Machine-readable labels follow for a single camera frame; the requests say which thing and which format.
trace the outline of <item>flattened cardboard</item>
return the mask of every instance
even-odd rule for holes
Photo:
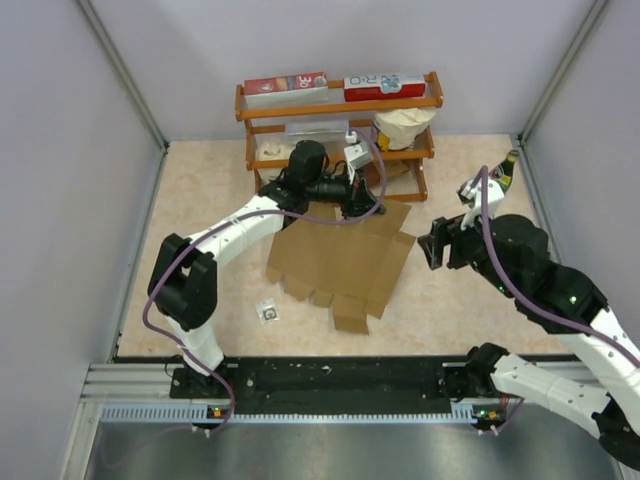
[[[411,207],[392,200],[385,207],[348,226],[296,221],[275,235],[267,279],[300,301],[332,306],[336,329],[368,333],[367,314],[382,317],[415,241],[399,232]],[[312,203],[307,215],[335,220],[336,210]]]

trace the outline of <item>gray wall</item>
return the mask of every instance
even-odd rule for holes
[[[640,2],[614,0],[529,146],[565,263],[640,343]]]
[[[93,0],[171,139],[240,137],[235,85],[436,70],[440,133],[521,131],[593,0]]]
[[[158,154],[77,7],[0,17],[0,478],[56,478]]]

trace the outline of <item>wooden rack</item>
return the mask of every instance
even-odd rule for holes
[[[235,112],[236,119],[244,121],[247,131],[246,139],[246,166],[247,170],[253,170],[256,191],[262,185],[259,170],[264,168],[283,168],[288,165],[288,159],[274,160],[257,160],[257,140],[256,136],[269,133],[284,133],[285,125],[261,125],[255,126],[252,120],[265,119],[273,117],[293,117],[301,115],[326,115],[336,113],[354,113],[354,112],[376,112],[384,110],[395,110],[398,108],[422,108],[422,107],[442,107],[444,96],[442,87],[438,80],[436,72],[431,72],[424,76],[427,84],[425,96],[417,98],[397,98],[391,100],[373,100],[363,102],[341,102],[341,103],[323,103],[316,105],[303,105],[295,107],[277,107],[277,108],[258,108],[248,109],[244,102],[244,89],[242,85],[236,87]],[[330,89],[344,88],[343,80],[330,80]],[[371,119],[351,120],[351,127],[370,127]],[[385,162],[403,160],[410,165],[418,185],[417,193],[402,193],[396,195],[388,195],[393,198],[405,202],[424,201],[428,196],[427,183],[423,173],[423,159],[433,158],[435,155],[435,146],[433,137],[431,136],[431,128],[427,129],[416,139],[413,150],[401,150],[394,152],[382,152],[382,159]],[[342,155],[336,154],[331,156],[331,162],[339,162],[343,160]]]

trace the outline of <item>white and red box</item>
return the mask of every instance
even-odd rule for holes
[[[390,98],[421,97],[427,88],[421,73],[391,73],[363,75],[344,79],[344,99],[388,100]]]
[[[285,107],[329,100],[324,72],[245,80],[244,98],[249,108]]]

